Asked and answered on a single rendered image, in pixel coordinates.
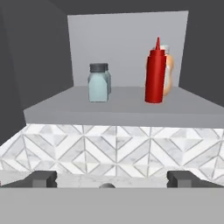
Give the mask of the orange sauce bottle, white cap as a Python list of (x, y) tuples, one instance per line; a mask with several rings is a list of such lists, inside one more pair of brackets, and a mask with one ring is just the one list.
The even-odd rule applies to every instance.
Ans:
[(166, 56), (166, 68), (164, 74), (164, 92), (163, 95), (168, 95), (172, 89), (172, 70), (174, 67), (174, 59), (170, 55), (170, 47), (168, 45), (161, 45), (160, 48), (164, 50)]

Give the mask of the grey open cabinet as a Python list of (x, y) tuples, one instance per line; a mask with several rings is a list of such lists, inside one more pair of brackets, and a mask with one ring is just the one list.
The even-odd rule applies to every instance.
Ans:
[[(152, 104), (157, 39), (179, 72)], [(108, 63), (105, 102), (89, 100), (92, 63)], [(224, 128), (223, 0), (0, 0), (0, 126), (28, 123)]]

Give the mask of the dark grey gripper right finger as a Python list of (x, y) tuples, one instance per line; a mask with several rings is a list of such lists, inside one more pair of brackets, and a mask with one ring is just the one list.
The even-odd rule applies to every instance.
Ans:
[(190, 171), (168, 171), (166, 174), (168, 179), (168, 187), (176, 188), (191, 188), (191, 187), (210, 187), (210, 188), (222, 188), (222, 185), (218, 185), (207, 180), (202, 180), (194, 175)]

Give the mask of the red squeeze condiment bottle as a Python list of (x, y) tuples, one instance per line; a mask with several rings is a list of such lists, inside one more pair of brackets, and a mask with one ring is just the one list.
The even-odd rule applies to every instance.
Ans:
[(154, 49), (150, 50), (147, 59), (145, 80), (145, 101), (148, 103), (160, 103), (163, 100), (165, 81), (166, 56), (160, 48), (160, 39)]

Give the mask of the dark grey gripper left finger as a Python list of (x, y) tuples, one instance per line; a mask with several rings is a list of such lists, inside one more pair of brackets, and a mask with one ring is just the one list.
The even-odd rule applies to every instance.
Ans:
[(3, 185), (3, 187), (56, 187), (56, 179), (56, 171), (34, 171), (26, 178)]

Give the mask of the pale blue shaker, dark lid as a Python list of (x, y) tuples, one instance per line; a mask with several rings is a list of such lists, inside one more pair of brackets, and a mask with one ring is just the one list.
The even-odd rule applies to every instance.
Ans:
[(108, 93), (110, 94), (111, 93), (111, 75), (109, 73), (109, 64), (108, 63), (105, 64), (105, 74), (108, 79)]
[(101, 63), (92, 63), (88, 76), (88, 96), (91, 102), (106, 102), (109, 99), (108, 82), (105, 66)]

